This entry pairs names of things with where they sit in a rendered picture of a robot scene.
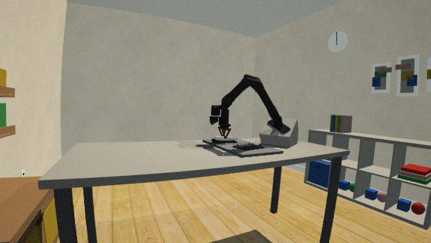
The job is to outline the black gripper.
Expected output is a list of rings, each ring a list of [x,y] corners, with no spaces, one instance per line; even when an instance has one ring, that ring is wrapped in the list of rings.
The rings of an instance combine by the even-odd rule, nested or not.
[[[230,132],[230,130],[231,130],[231,128],[228,128],[229,126],[231,126],[231,124],[229,124],[229,117],[228,116],[225,116],[226,117],[226,121],[225,121],[225,124],[220,124],[219,123],[219,127],[218,127],[218,129],[219,129],[219,132],[220,132],[220,134],[221,134],[221,136],[224,136],[224,139],[226,139],[227,138],[227,136],[228,136],[228,134],[229,134],[229,132]],[[222,130],[222,133],[221,133],[221,130]],[[227,132],[227,134],[226,134],[226,136],[225,136],[225,132],[226,132],[226,130],[228,130],[228,132]]]

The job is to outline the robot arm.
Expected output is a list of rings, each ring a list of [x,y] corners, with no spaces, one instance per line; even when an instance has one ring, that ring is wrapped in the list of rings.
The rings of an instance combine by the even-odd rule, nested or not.
[[[232,102],[249,86],[251,86],[251,88],[253,88],[257,92],[265,107],[267,108],[267,111],[272,119],[269,120],[267,123],[281,133],[286,133],[287,131],[290,131],[290,128],[283,124],[282,117],[279,115],[276,107],[274,106],[267,92],[265,91],[264,86],[260,81],[260,78],[248,74],[245,74],[241,82],[230,93],[228,93],[222,98],[221,105],[212,105],[210,123],[212,125],[217,122],[219,122],[220,124],[225,124],[225,116],[229,116],[228,107],[230,107],[230,105],[232,105]],[[224,117],[219,116],[220,109],[221,116]]]

